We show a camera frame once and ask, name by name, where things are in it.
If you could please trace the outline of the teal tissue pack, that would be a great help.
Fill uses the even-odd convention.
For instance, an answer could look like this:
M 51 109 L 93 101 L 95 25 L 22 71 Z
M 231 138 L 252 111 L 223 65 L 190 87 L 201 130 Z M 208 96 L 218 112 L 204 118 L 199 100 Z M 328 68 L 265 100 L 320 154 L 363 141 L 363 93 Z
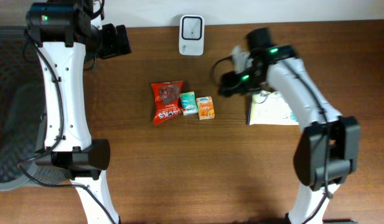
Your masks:
M 180 94 L 180 101 L 182 104 L 182 112 L 184 116 L 198 113 L 198 106 L 193 91 Z

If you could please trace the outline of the orange tissue pack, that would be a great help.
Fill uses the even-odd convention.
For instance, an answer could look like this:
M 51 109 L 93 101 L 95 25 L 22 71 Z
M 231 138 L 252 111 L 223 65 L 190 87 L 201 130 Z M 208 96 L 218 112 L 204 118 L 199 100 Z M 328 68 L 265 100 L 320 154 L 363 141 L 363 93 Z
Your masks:
M 199 120 L 214 119 L 215 111 L 211 96 L 197 98 L 196 102 L 199 109 Z

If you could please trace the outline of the red snack bag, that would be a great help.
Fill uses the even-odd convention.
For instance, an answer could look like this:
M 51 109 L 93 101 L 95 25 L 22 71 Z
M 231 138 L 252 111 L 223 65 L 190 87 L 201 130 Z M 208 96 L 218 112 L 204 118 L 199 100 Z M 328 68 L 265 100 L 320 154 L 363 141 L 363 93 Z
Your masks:
M 151 84 L 156 105 L 155 125 L 182 113 L 182 108 L 179 106 L 179 98 L 183 83 L 183 81 L 175 81 Z

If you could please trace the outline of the yellow snack bag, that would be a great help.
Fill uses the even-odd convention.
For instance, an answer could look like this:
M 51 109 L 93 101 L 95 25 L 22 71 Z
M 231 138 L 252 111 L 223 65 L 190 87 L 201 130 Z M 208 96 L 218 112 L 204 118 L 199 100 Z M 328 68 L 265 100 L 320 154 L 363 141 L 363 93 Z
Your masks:
M 262 90 L 251 97 L 247 125 L 298 125 L 298 121 L 280 92 Z

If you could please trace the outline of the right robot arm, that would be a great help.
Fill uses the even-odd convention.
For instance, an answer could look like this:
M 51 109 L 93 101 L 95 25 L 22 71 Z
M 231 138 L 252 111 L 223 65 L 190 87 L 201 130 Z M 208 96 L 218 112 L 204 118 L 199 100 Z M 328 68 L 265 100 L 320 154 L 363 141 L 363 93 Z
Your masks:
M 284 218 L 266 223 L 325 223 L 325 210 L 335 191 L 357 169 L 361 128 L 322 95 L 292 45 L 276 45 L 267 27 L 246 35 L 248 51 L 229 56 L 235 69 L 225 73 L 219 95 L 253 96 L 277 91 L 295 115 L 302 132 L 293 157 L 299 189 Z

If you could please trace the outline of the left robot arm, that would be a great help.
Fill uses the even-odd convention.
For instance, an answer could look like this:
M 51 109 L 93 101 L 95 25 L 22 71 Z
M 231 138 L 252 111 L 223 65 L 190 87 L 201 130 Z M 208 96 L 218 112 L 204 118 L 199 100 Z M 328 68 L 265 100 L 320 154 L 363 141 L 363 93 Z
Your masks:
M 45 90 L 45 139 L 31 161 L 65 177 L 88 223 L 121 221 L 106 179 L 110 144 L 92 138 L 84 102 L 84 65 L 131 51 L 125 26 L 103 24 L 104 6 L 104 1 L 35 2 L 24 32 L 39 57 Z

